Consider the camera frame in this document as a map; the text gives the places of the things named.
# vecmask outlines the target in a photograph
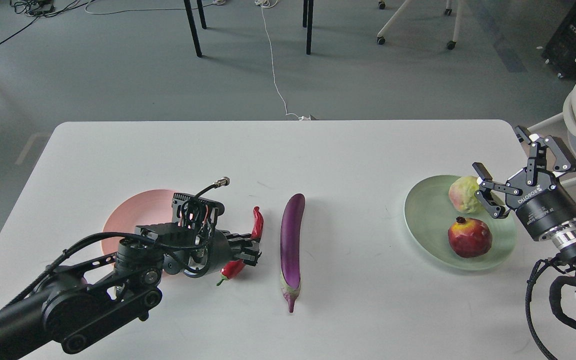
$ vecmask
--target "apple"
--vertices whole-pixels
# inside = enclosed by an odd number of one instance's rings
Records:
[[[490,250],[492,235],[484,221],[458,216],[448,229],[448,243],[462,258],[474,258]]]
[[[480,189],[477,178],[474,176],[462,176],[450,185],[448,198],[452,206],[462,214],[472,214],[484,210],[484,206],[475,197],[475,192]]]

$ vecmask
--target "red chili pepper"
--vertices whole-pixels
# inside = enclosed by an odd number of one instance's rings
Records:
[[[250,234],[250,239],[260,239],[261,233],[264,230],[264,217],[262,216],[261,212],[259,212],[258,206],[255,206],[254,209],[252,209],[252,213],[254,216],[254,226],[252,233]],[[217,282],[217,286],[219,287],[219,285],[221,285],[224,281],[231,280],[237,276],[237,274],[240,273],[245,266],[246,264],[244,264],[244,260],[242,259],[228,262],[226,266],[221,269],[221,280]]]
[[[254,216],[254,226],[250,234],[250,239],[260,239],[261,233],[264,230],[264,217],[261,215],[261,212],[259,212],[258,206],[252,209],[252,215]]]
[[[221,269],[221,280],[217,282],[217,286],[219,287],[219,285],[221,285],[224,281],[231,280],[237,276],[237,274],[240,273],[240,271],[242,271],[245,266],[246,264],[244,264],[244,260],[242,259],[233,260],[227,263],[226,266]]]

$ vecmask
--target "pink plate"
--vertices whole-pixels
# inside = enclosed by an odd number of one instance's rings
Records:
[[[153,189],[138,193],[117,207],[103,226],[103,231],[134,233],[137,225],[169,223],[172,220],[172,196],[178,191]],[[101,241],[103,255],[117,251],[120,237]]]

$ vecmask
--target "green plate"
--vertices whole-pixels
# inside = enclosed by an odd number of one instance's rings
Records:
[[[493,219],[482,210],[462,214],[455,210],[448,198],[448,189],[459,179],[456,175],[437,175],[425,178],[410,189],[404,205],[406,225],[417,243],[444,264],[466,271],[483,271],[502,264],[517,242],[517,228],[511,217]],[[463,258],[448,243],[448,228],[458,216],[479,219],[492,234],[492,248],[477,257]]]

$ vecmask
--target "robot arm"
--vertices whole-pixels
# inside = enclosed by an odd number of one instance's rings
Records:
[[[519,142],[525,141],[530,146],[526,167],[505,183],[498,183],[492,180],[482,163],[474,162],[479,184],[475,196],[494,219],[505,218],[510,210],[514,210],[534,241],[550,240],[556,246],[558,254],[553,260],[542,262],[548,266],[568,266],[565,273],[576,274],[576,202],[560,184],[563,174],[576,171],[576,159],[558,137],[541,137],[524,127],[516,127],[515,133]],[[547,150],[556,158],[552,171],[547,168]],[[495,201],[491,191],[503,193],[503,203]],[[529,290],[532,290],[531,281],[534,285],[537,278],[533,271],[528,281]],[[562,275],[554,280],[550,287],[550,307],[558,320],[576,330],[576,321],[562,310],[562,288],[565,285],[576,288],[576,276]]]
[[[190,278],[219,271],[231,260],[255,266],[260,238],[217,230],[224,205],[176,193],[173,221],[140,225],[136,234],[103,232],[75,244],[51,264],[30,287],[0,310],[0,360],[16,360],[54,340],[76,354],[134,319],[146,321],[162,300],[158,285],[163,271],[183,270]],[[118,251],[72,266],[61,263],[78,249],[110,237],[122,237]],[[85,274],[112,265],[94,284]]]

